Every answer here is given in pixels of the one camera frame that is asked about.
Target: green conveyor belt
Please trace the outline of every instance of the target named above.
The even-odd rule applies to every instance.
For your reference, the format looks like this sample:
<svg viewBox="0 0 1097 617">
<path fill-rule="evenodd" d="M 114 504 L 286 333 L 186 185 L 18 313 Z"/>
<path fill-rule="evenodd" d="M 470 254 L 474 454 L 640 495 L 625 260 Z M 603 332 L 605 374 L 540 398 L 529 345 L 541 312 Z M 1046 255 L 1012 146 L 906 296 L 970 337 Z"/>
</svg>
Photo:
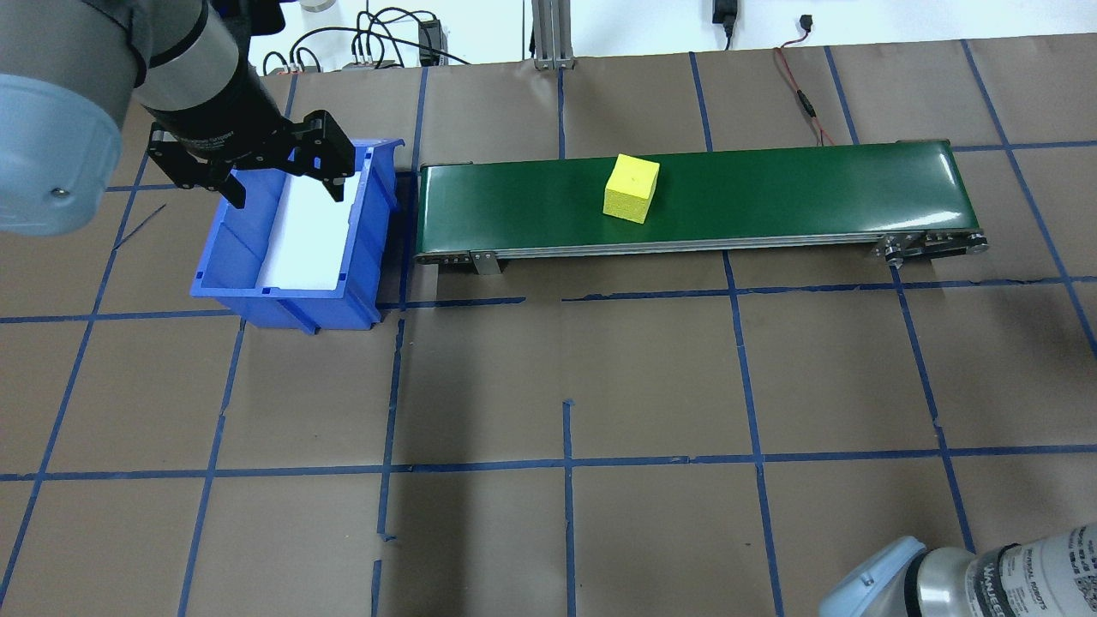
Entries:
<svg viewBox="0 0 1097 617">
<path fill-rule="evenodd" d="M 661 165 L 643 225 L 602 214 L 613 157 L 426 167 L 417 258 L 795 246 L 980 231 L 947 142 L 643 158 Z"/>
</svg>

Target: yellow foam cube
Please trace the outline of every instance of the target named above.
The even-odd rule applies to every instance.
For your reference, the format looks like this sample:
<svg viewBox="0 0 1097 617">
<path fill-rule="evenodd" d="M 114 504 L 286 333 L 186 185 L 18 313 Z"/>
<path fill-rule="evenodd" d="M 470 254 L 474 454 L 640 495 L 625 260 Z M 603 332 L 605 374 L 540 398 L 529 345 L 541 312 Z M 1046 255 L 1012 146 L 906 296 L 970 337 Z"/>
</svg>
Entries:
<svg viewBox="0 0 1097 617">
<path fill-rule="evenodd" d="M 643 224 L 655 195 L 659 164 L 629 155 L 618 155 L 610 181 L 606 183 L 602 214 Z"/>
</svg>

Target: black cable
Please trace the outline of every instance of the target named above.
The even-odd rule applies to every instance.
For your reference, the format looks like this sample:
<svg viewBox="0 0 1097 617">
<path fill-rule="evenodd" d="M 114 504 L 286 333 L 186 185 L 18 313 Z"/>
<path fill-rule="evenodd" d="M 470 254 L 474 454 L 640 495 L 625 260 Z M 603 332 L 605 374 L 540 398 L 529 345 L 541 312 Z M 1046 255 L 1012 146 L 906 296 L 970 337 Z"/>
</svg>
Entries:
<svg viewBox="0 0 1097 617">
<path fill-rule="evenodd" d="M 357 33 L 357 32 L 360 32 L 360 31 L 357 27 L 350 27 L 350 26 L 346 26 L 346 25 L 326 25 L 324 27 L 318 27 L 316 30 L 313 30 L 313 31 L 306 32 L 305 34 L 302 34 L 301 37 L 298 37 L 296 41 L 294 41 L 293 45 L 290 47 L 291 55 L 292 55 L 293 52 L 295 52 L 297 49 L 297 46 L 301 45 L 301 43 L 305 38 L 308 38 L 309 36 L 313 36 L 314 34 L 319 34 L 321 32 L 355 32 Z M 446 58 L 450 58 L 452 60 L 456 60 L 456 61 L 459 61 L 459 63 L 461 63 L 463 65 L 472 64 L 472 63 L 470 63 L 467 60 L 463 60 L 463 59 L 454 56 L 453 54 L 450 54 L 448 52 L 443 52 L 441 49 L 436 49 L 433 47 L 428 47 L 426 45 L 419 45 L 418 43 L 412 43 L 410 41 L 405 41 L 403 38 L 396 38 L 394 36 L 386 36 L 384 34 L 378 34 L 376 32 L 374 32 L 373 35 L 374 36 L 380 36 L 381 38 L 386 38 L 386 40 L 392 41 L 394 43 L 403 43 L 405 45 L 410 45 L 412 47 L 418 47 L 419 49 L 427 49 L 428 52 L 433 52 L 436 54 L 445 56 Z"/>
<path fill-rule="evenodd" d="M 431 47 L 434 46 L 434 42 L 430 40 L 430 31 L 427 30 L 427 25 L 423 24 L 422 20 L 420 20 L 416 15 L 416 13 L 418 13 L 418 12 L 430 13 L 430 11 L 406 11 L 404 9 L 400 9 L 399 7 L 385 7 L 384 9 L 382 9 L 382 10 L 380 10 L 380 11 L 376 12 L 377 19 L 380 20 L 381 15 L 384 14 L 384 13 L 386 13 L 386 12 L 388 12 L 388 11 L 396 11 L 396 12 L 400 13 L 404 16 L 411 18 L 412 20 L 415 20 L 415 23 L 417 23 L 419 25 L 419 30 L 421 30 L 422 33 L 427 35 L 427 45 L 429 45 Z M 395 23 L 395 22 L 400 21 L 402 19 L 404 19 L 404 18 L 403 16 L 402 18 L 396 18 L 395 20 L 392 20 L 392 21 L 378 22 L 378 23 Z"/>
<path fill-rule="evenodd" d="M 366 16 L 370 18 L 370 25 L 366 26 L 366 29 L 364 31 L 365 32 L 365 52 L 367 54 L 370 54 L 371 56 L 373 55 L 373 49 L 370 46 L 370 35 L 376 34 L 376 36 L 381 36 L 381 34 L 377 34 L 377 33 L 373 32 L 373 25 L 374 24 L 380 24 L 381 27 L 385 29 L 385 34 L 388 35 L 388 38 L 391 38 L 393 41 L 396 41 L 395 38 L 393 38 L 393 31 L 388 30 L 388 25 L 386 23 L 382 22 L 377 18 L 378 13 L 371 13 L 369 11 L 360 11 L 358 13 L 358 16 L 354 18 L 354 25 L 358 27 L 359 31 L 362 31 L 362 15 L 366 15 Z M 382 44 L 381 44 L 382 52 L 384 52 L 384 48 L 385 48 L 385 44 L 384 44 L 384 42 L 382 42 Z M 396 51 L 396 63 L 399 64 L 400 66 L 404 66 L 404 56 L 400 54 L 399 46 L 393 45 L 393 49 Z M 381 67 L 381 60 L 377 60 L 377 63 L 374 65 L 374 68 L 378 68 L 378 67 Z"/>
<path fill-rule="evenodd" d="M 301 66 L 302 71 L 305 70 L 305 61 L 301 59 L 302 52 L 308 52 L 308 55 L 313 56 L 313 61 L 316 63 L 316 72 L 324 72 L 324 69 L 320 68 L 320 59 L 316 57 L 316 54 L 312 49 L 305 46 L 297 47 L 297 64 Z"/>
<path fill-rule="evenodd" d="M 278 59 L 282 60 L 282 67 L 285 68 L 286 72 L 290 72 L 290 63 L 285 61 L 285 56 L 279 54 L 278 52 L 271 52 L 263 56 L 263 76 L 270 75 L 267 70 L 267 61 L 271 59 L 271 56 L 276 56 Z"/>
<path fill-rule="evenodd" d="M 370 45 L 370 37 L 371 36 L 374 36 L 374 37 L 377 38 L 377 43 L 381 45 L 381 55 L 377 57 L 377 61 L 376 61 L 375 66 L 380 66 L 381 63 L 385 61 L 385 40 L 382 38 L 381 35 L 377 34 L 376 32 L 373 32 L 373 31 L 358 31 L 358 34 L 355 34 L 354 38 L 352 38 L 351 42 L 350 42 L 350 53 L 351 54 L 355 54 L 355 61 L 357 61 L 357 57 L 361 56 L 362 57 L 362 64 L 365 64 L 366 53 L 365 53 L 365 51 L 362 49 L 362 36 L 363 35 L 365 35 L 365 44 L 367 46 Z"/>
<path fill-rule="evenodd" d="M 385 7 L 384 9 L 377 11 L 377 13 L 376 13 L 377 19 L 380 20 L 381 15 L 384 14 L 384 13 L 386 13 L 386 12 L 388 12 L 388 11 L 394 11 L 396 13 L 399 13 L 402 16 L 398 16 L 395 20 L 389 20 L 387 22 L 381 22 L 381 23 L 395 23 L 395 22 L 400 21 L 404 18 L 411 18 L 412 20 L 415 20 L 416 24 L 418 24 L 418 26 L 419 26 L 419 30 L 417 32 L 421 32 L 422 34 L 425 34 L 427 36 L 427 46 L 434 47 L 436 45 L 441 45 L 441 43 L 442 43 L 441 41 L 438 41 L 437 43 L 433 41 L 433 38 L 430 35 L 430 30 L 427 29 L 427 24 L 422 23 L 422 20 L 420 20 L 419 16 L 417 15 L 417 13 L 425 13 L 425 14 L 430 15 L 430 18 L 432 20 L 438 21 L 438 15 L 436 15 L 431 11 L 407 11 L 405 9 L 400 9 L 399 7 Z"/>
</svg>

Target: light blue robot joint cap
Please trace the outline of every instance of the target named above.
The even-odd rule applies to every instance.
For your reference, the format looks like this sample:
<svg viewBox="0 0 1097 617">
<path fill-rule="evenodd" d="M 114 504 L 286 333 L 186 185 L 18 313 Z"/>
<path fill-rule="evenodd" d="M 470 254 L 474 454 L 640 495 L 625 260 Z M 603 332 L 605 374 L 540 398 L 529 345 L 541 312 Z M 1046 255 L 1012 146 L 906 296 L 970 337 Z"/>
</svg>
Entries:
<svg viewBox="0 0 1097 617">
<path fill-rule="evenodd" d="M 88 99 L 46 81 L 0 75 L 0 232 L 52 236 L 99 211 L 122 134 Z"/>
</svg>

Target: blue plastic bin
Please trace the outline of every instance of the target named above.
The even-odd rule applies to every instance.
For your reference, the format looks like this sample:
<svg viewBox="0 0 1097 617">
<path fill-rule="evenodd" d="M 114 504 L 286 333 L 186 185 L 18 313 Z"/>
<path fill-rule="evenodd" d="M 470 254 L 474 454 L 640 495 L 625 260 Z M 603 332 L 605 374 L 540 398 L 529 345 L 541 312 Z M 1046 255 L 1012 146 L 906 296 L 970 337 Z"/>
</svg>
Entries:
<svg viewBox="0 0 1097 617">
<path fill-rule="evenodd" d="M 396 203 L 393 153 L 403 139 L 353 139 L 362 171 L 350 209 L 350 233 L 333 290 L 257 287 L 287 173 L 236 171 L 247 189 L 242 210 L 222 200 L 194 273 L 191 295 L 213 298 L 249 323 L 269 328 L 370 329 L 381 321 L 377 281 L 388 217 Z"/>
</svg>

